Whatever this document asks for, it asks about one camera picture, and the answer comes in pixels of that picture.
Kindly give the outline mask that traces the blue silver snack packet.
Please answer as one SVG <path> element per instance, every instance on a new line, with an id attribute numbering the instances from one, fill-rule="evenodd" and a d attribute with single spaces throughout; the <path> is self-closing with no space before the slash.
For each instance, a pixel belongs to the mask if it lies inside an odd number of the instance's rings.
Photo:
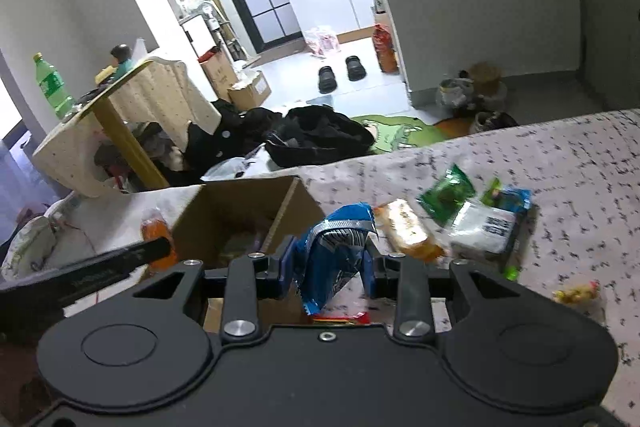
<path id="1" fill-rule="evenodd" d="M 365 202 L 345 205 L 311 227 L 293 251 L 293 280 L 307 315 L 316 315 L 360 272 L 367 240 L 378 234 Z"/>

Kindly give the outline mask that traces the orange cracker packet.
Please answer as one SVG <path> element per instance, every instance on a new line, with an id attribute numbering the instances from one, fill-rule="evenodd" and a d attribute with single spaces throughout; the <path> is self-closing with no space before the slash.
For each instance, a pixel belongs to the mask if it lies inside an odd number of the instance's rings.
<path id="1" fill-rule="evenodd" d="M 405 199 L 396 198 L 374 208 L 373 212 L 376 222 L 381 225 L 388 243 L 396 253 L 423 262 L 433 262 L 445 254 Z"/>

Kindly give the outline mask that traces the red chocolate bar packet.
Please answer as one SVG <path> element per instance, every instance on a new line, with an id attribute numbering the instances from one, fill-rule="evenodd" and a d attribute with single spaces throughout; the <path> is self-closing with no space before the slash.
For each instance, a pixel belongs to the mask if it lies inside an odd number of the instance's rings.
<path id="1" fill-rule="evenodd" d="M 355 314 L 337 315 L 337 314 L 314 314 L 311 317 L 314 324 L 329 325 L 369 325 L 371 323 L 368 312 L 357 312 Z"/>

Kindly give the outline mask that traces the brown cardboard box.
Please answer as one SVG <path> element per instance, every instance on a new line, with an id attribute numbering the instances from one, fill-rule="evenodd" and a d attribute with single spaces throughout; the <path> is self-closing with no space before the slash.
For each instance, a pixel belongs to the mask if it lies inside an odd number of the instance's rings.
<path id="1" fill-rule="evenodd" d="M 206 269 L 225 268 L 244 254 L 272 255 L 285 237 L 302 236 L 324 212 L 297 176 L 218 181 L 200 185 L 195 195 L 169 210 L 154 204 L 142 225 L 144 239 L 166 237 L 170 254 L 151 263 L 148 273 L 195 259 Z"/>

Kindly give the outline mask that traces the white black-label snack packet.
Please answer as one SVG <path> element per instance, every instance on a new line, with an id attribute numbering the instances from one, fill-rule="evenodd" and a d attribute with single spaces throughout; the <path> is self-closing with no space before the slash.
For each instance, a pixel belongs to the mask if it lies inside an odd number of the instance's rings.
<path id="1" fill-rule="evenodd" d="M 481 202 L 465 202 L 449 225 L 452 252 L 477 261 L 505 262 L 517 237 L 516 213 Z"/>

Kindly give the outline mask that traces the light green candy packet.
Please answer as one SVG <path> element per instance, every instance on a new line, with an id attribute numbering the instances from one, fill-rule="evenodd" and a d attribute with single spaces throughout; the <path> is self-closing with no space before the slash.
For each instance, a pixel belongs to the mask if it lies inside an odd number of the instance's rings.
<path id="1" fill-rule="evenodd" d="M 517 282 L 521 273 L 521 265 L 515 262 L 509 262 L 506 264 L 502 271 L 502 275 L 509 281 Z"/>

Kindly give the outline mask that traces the blue green snack packet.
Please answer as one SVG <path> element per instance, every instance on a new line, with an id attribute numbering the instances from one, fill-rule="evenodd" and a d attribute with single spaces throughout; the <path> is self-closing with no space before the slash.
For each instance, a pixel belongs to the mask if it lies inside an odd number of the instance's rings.
<path id="1" fill-rule="evenodd" d="M 520 225 L 532 207 L 532 191 L 527 188 L 504 185 L 498 178 L 492 179 L 480 201 L 489 207 L 514 213 Z"/>

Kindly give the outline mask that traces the green cartoon rug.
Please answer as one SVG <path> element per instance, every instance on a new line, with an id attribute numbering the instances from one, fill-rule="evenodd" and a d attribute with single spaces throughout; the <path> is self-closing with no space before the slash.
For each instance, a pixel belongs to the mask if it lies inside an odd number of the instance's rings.
<path id="1" fill-rule="evenodd" d="M 442 130 L 411 116 L 364 115 L 352 120 L 362 124 L 373 135 L 372 154 L 430 146 L 449 139 Z"/>

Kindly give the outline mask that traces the black clothes pile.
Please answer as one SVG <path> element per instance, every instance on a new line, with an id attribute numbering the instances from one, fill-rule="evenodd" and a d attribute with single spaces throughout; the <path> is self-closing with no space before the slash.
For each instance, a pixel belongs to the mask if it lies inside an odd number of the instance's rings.
<path id="1" fill-rule="evenodd" d="M 200 176 L 260 146 L 278 167 L 293 168 L 367 155 L 375 142 L 363 124 L 326 105 L 295 107 L 286 114 L 263 107 L 242 112 L 224 100 L 215 101 L 213 106 L 220 114 L 217 129 L 209 134 L 190 124 L 183 153 L 189 170 Z"/>

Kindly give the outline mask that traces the patterned white bed sheet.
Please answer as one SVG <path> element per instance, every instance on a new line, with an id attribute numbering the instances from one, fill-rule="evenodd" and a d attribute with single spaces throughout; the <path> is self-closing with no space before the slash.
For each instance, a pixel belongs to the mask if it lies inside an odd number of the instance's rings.
<path id="1" fill-rule="evenodd" d="M 55 324 L 43 426 L 621 426 L 636 110 L 201 186 L 180 262 Z"/>

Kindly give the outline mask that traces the dark round basket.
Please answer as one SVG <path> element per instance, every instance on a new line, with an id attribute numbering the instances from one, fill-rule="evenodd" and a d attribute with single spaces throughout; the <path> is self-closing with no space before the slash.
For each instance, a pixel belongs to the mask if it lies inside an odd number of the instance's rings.
<path id="1" fill-rule="evenodd" d="M 480 112 L 474 117 L 471 134 L 518 127 L 518 122 L 504 112 Z"/>

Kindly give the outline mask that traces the small yellow candy packet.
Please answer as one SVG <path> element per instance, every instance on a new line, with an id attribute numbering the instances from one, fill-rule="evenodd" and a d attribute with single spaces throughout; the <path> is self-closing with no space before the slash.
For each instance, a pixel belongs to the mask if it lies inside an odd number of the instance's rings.
<path id="1" fill-rule="evenodd" d="M 553 291 L 552 298 L 556 303 L 562 303 L 565 306 L 580 306 L 597 300 L 599 294 L 600 283 L 598 281 L 590 281 L 585 284 L 563 287 Z"/>

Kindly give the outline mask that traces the small cardboard box floor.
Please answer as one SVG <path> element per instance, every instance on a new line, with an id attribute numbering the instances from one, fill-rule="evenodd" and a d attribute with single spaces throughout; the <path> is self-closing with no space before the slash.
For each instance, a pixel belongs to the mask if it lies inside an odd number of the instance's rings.
<path id="1" fill-rule="evenodd" d="M 243 77 L 228 89 L 230 102 L 241 112 L 262 106 L 271 89 L 261 70 L 244 72 Z"/>

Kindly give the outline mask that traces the grey plastic bag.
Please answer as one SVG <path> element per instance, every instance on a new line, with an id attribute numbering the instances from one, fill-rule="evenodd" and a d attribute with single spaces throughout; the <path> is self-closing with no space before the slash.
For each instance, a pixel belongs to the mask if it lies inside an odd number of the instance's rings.
<path id="1" fill-rule="evenodd" d="M 469 78 L 445 79 L 436 90 L 436 104 L 454 110 L 468 105 L 474 98 L 473 81 Z"/>

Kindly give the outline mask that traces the left black shoe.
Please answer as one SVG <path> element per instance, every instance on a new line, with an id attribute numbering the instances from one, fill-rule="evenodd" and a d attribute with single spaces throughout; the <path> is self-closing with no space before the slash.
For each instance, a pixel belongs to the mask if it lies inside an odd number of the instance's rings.
<path id="1" fill-rule="evenodd" d="M 329 94 L 337 88 L 337 81 L 331 66 L 323 66 L 318 72 L 318 90 L 321 94 Z"/>

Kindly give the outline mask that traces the black shoe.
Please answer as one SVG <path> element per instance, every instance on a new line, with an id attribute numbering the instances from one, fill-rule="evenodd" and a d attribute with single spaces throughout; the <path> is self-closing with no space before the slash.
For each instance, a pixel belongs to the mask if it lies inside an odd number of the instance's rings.
<path id="1" fill-rule="evenodd" d="M 347 69 L 347 77 L 350 81 L 359 81 L 367 76 L 367 71 L 356 55 L 346 58 L 345 65 Z"/>
<path id="2" fill-rule="evenodd" d="M 337 88 L 337 81 L 331 66 L 323 66 L 318 72 L 318 90 L 321 94 L 329 94 Z"/>

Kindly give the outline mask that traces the right black shoe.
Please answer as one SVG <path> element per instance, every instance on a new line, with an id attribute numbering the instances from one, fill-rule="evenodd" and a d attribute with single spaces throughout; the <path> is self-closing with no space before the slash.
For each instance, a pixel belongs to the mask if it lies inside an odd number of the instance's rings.
<path id="1" fill-rule="evenodd" d="M 345 65 L 347 69 L 347 77 L 350 81 L 359 81 L 367 76 L 367 71 L 356 55 L 346 58 Z"/>

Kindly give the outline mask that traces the round yellow side table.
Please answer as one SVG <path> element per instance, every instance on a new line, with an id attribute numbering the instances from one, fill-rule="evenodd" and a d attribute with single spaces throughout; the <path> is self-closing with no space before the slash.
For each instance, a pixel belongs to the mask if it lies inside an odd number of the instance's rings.
<path id="1" fill-rule="evenodd" d="M 169 183 L 127 128 L 122 116 L 119 115 L 110 100 L 117 90 L 124 87 L 130 80 L 133 80 L 138 72 L 145 70 L 153 61 L 154 57 L 142 58 L 126 75 L 111 83 L 76 115 L 70 118 L 68 123 L 79 124 L 90 115 L 96 117 L 96 121 L 102 127 L 104 134 L 114 143 L 119 153 L 124 156 L 129 167 L 134 170 L 144 187 L 149 190 L 159 190 L 160 188 L 167 188 Z"/>

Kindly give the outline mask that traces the green soda bottle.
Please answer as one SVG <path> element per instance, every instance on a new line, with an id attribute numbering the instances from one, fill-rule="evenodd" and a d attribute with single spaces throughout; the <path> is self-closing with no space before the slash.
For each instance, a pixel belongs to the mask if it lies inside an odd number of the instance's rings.
<path id="1" fill-rule="evenodd" d="M 58 70 L 47 62 L 41 53 L 34 55 L 36 81 L 42 94 L 60 121 L 72 113 L 75 99 L 68 93 Z"/>

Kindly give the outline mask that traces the pink plastic bag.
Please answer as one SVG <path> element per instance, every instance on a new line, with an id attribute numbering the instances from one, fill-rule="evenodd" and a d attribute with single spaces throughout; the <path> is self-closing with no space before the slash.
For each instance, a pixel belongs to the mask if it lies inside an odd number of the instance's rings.
<path id="1" fill-rule="evenodd" d="M 340 50 L 337 34 L 330 26 L 310 28 L 303 32 L 303 37 L 315 57 L 327 58 Z"/>

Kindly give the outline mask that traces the brown pot by wall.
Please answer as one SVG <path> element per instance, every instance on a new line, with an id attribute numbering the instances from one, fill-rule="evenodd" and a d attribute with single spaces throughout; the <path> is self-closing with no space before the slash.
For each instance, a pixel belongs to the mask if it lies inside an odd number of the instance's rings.
<path id="1" fill-rule="evenodd" d="M 508 88 L 499 67 L 487 62 L 476 63 L 469 69 L 469 75 L 475 96 L 487 109 L 498 110 L 506 105 Z"/>

